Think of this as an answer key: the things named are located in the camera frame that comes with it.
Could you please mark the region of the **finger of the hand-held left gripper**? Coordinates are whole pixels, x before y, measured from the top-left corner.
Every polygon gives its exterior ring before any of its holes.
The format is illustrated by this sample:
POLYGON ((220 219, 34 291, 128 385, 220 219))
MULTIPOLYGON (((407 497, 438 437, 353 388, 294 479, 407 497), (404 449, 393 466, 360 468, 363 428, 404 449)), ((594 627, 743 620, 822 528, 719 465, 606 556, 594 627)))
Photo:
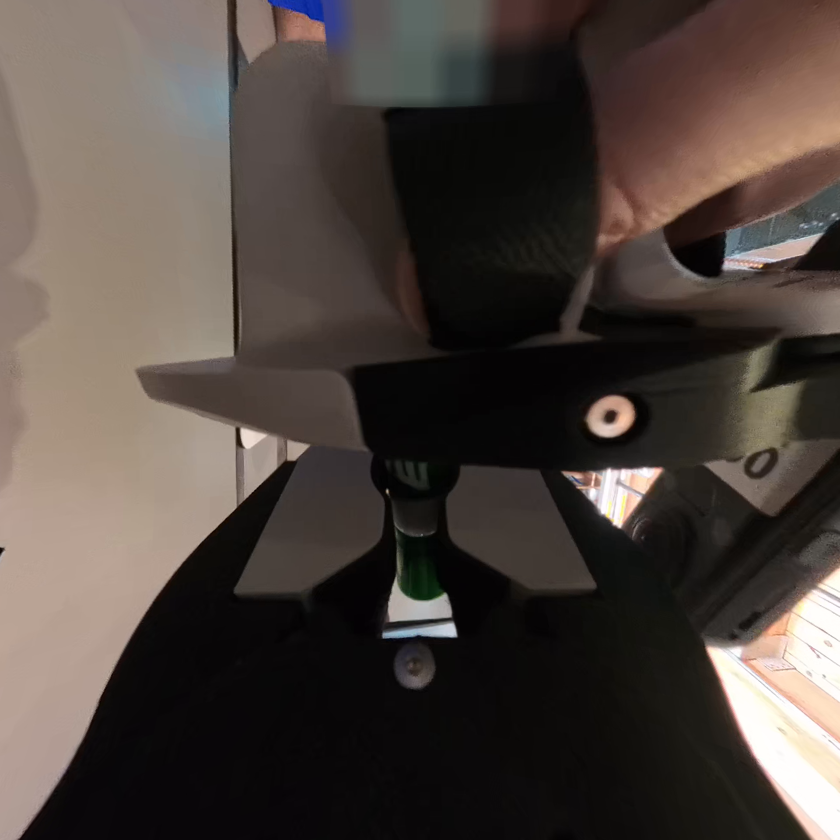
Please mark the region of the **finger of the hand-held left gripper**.
POLYGON ((354 389, 343 372, 221 358, 145 366, 137 375, 157 403, 307 445, 365 450, 354 389))

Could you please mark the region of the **person's left hand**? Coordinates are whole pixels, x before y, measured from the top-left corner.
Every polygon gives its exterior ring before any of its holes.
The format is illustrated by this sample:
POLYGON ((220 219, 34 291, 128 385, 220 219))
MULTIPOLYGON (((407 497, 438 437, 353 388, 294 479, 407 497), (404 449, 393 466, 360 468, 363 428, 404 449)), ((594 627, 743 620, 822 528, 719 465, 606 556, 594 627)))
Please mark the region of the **person's left hand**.
POLYGON ((676 246, 838 183, 839 2, 710 2, 595 79, 600 257, 676 246))

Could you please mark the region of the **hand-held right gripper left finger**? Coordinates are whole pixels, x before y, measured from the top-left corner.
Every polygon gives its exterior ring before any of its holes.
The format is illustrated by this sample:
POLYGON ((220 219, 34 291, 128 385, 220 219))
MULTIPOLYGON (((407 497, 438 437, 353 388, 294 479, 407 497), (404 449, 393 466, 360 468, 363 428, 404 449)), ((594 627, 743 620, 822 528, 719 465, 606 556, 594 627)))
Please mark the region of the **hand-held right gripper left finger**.
POLYGON ((374 550, 393 553, 393 525, 362 451, 307 451, 257 538, 235 585, 246 600, 306 602, 374 550))

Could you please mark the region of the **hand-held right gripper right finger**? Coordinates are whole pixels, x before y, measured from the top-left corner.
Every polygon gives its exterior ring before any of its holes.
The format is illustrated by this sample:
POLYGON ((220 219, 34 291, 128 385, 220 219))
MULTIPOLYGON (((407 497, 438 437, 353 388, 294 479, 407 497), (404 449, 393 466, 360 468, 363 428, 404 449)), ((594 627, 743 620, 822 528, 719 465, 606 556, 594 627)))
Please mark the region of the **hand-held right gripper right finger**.
POLYGON ((526 592, 572 595, 596 588, 537 470, 461 468, 446 518, 456 546, 526 592))

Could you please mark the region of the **green dry erase marker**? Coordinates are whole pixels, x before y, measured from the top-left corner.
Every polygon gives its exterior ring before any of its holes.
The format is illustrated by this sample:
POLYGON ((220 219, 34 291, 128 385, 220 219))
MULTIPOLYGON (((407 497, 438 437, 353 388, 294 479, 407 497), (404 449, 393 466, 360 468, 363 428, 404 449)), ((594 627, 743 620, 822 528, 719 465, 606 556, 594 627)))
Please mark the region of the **green dry erase marker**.
POLYGON ((371 473, 391 511, 399 591, 417 602, 443 596, 438 568, 450 544, 446 505, 460 468, 440 461, 374 457, 371 473))

